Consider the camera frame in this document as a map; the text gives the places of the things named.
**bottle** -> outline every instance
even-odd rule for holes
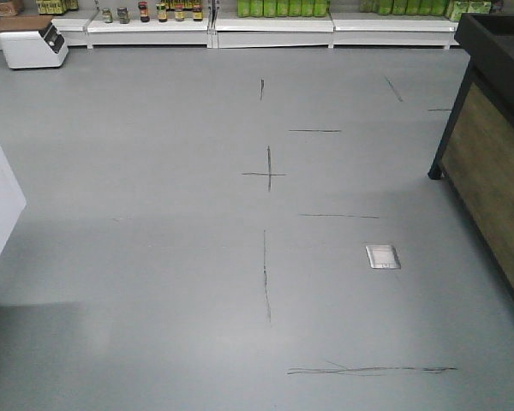
[[[119,7],[117,9],[118,13],[118,21],[120,24],[128,24],[129,23],[129,12],[127,7]]]
[[[238,0],[238,17],[249,17],[249,0]]]
[[[108,7],[103,7],[103,22],[104,23],[112,23],[112,12]]]
[[[421,0],[408,0],[408,7],[405,9],[406,15],[418,15]]]
[[[290,17],[301,15],[301,0],[290,0]]]
[[[327,16],[327,0],[314,0],[314,17]]]
[[[290,0],[277,0],[276,15],[278,17],[287,17],[290,12]]]
[[[175,21],[184,21],[185,20],[185,14],[182,11],[183,2],[177,2],[175,3]]]
[[[249,13],[253,17],[263,16],[263,0],[249,0]]]
[[[301,1],[301,16],[312,17],[314,15],[314,0]]]
[[[166,23],[168,21],[167,6],[164,2],[156,4],[156,13],[158,14],[158,21]]]
[[[392,14],[393,15],[404,15],[405,10],[408,8],[408,0],[394,0],[392,4]]]
[[[204,13],[202,11],[202,0],[193,0],[192,2],[192,20],[204,20]]]
[[[148,5],[146,2],[138,2],[137,7],[139,8],[140,20],[143,23],[148,23],[151,18],[148,16]]]
[[[265,0],[263,15],[265,17],[276,17],[276,0]]]

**product on shelf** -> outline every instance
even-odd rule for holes
[[[192,20],[203,21],[204,12],[202,9],[202,0],[194,0],[192,4]]]
[[[0,17],[18,15],[23,9],[22,0],[0,0]]]
[[[249,0],[249,13],[252,17],[262,17],[263,0]]]
[[[491,2],[469,2],[469,13],[486,15],[491,10]]]
[[[103,23],[112,23],[114,19],[112,18],[111,9],[108,7],[103,7],[101,12],[103,13]]]
[[[460,21],[463,13],[466,13],[469,9],[469,2],[453,2],[453,9],[448,15],[448,19],[451,21]]]
[[[379,9],[377,14],[389,15],[392,12],[392,0],[379,0]]]
[[[314,0],[314,17],[327,16],[327,0]]]
[[[156,14],[158,15],[158,21],[160,23],[166,23],[168,21],[167,7],[164,2],[156,4]]]
[[[290,0],[277,0],[276,15],[278,17],[287,17],[290,12]]]
[[[263,15],[265,17],[276,17],[276,0],[263,1]]]
[[[301,0],[290,0],[290,17],[299,17],[301,15]]]
[[[128,24],[129,23],[129,12],[127,7],[119,7],[117,9],[118,21],[120,24]]]
[[[148,23],[151,18],[148,15],[148,4],[146,2],[138,2],[137,9],[139,9],[140,20],[143,23]]]
[[[394,15],[404,15],[408,8],[408,0],[394,0],[392,3],[392,13]]]
[[[361,13],[371,13],[374,10],[374,0],[360,0],[358,9]]]
[[[421,6],[419,7],[420,15],[430,15],[432,11],[432,1],[433,0],[421,0]]]
[[[405,9],[406,15],[418,15],[421,0],[408,0],[408,6]]]
[[[238,17],[249,17],[249,0],[238,0]]]
[[[444,15],[445,8],[447,7],[447,0],[433,0],[431,15]]]
[[[175,3],[175,13],[174,13],[175,21],[184,21],[185,20],[185,12],[182,9],[183,6],[184,6],[183,2],[179,1],[179,2]]]
[[[301,1],[301,16],[312,17],[314,15],[314,0]]]

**black marker line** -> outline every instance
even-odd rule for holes
[[[265,283],[265,303],[266,303],[266,317],[268,322],[272,322],[271,304],[268,300],[268,277],[266,274],[266,230],[263,230],[263,279]]]
[[[396,94],[396,98],[398,99],[398,101],[400,102],[403,102],[403,98],[402,96],[400,95],[399,91],[396,89],[396,87],[392,84],[392,82],[390,81],[390,79],[388,77],[385,76],[385,80],[386,82],[388,83],[388,85],[391,87],[392,89],[392,92],[394,94]]]

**white shelf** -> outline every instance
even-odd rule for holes
[[[118,21],[105,23],[100,16],[87,27],[88,33],[155,33],[155,32],[207,32],[209,19],[193,21],[185,18],[185,21],[175,21],[173,12],[168,12],[168,21],[160,23],[158,20],[150,20],[143,23],[139,19],[132,19],[128,24],[120,24]]]
[[[335,45],[456,45],[457,23],[443,17],[376,15],[375,13],[331,13]]]
[[[333,33],[327,17],[238,17],[236,11],[218,11],[215,21],[218,32]]]

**scuff mark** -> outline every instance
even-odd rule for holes
[[[456,371],[454,366],[366,366],[361,368],[348,368],[330,362],[337,368],[290,368],[288,375],[293,374],[337,374],[352,375],[356,377],[381,377],[395,374],[441,374]]]
[[[376,216],[356,216],[353,214],[299,214],[302,217],[345,217],[345,218],[373,218],[380,219]]]
[[[271,304],[268,299],[268,275],[266,273],[266,230],[263,230],[263,280],[265,284],[266,317],[272,322]]]
[[[388,83],[388,85],[391,87],[392,92],[396,95],[397,100],[403,103],[402,95],[401,95],[401,94],[400,94],[400,92],[396,89],[396,87],[392,84],[392,82],[390,81],[390,79],[389,79],[388,77],[386,77],[386,76],[385,76],[385,80],[386,80],[386,82]]]
[[[341,133],[343,130],[327,130],[327,129],[312,129],[312,128],[304,128],[298,130],[288,130],[292,133]]]

